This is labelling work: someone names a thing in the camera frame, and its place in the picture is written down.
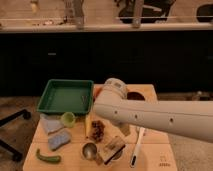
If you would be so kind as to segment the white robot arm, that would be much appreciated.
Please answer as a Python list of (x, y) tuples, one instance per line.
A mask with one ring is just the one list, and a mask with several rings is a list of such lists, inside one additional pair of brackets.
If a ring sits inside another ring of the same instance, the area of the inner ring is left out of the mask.
[(94, 112), (110, 121), (142, 126), (213, 143), (213, 101), (127, 99), (127, 85), (109, 78), (94, 104)]

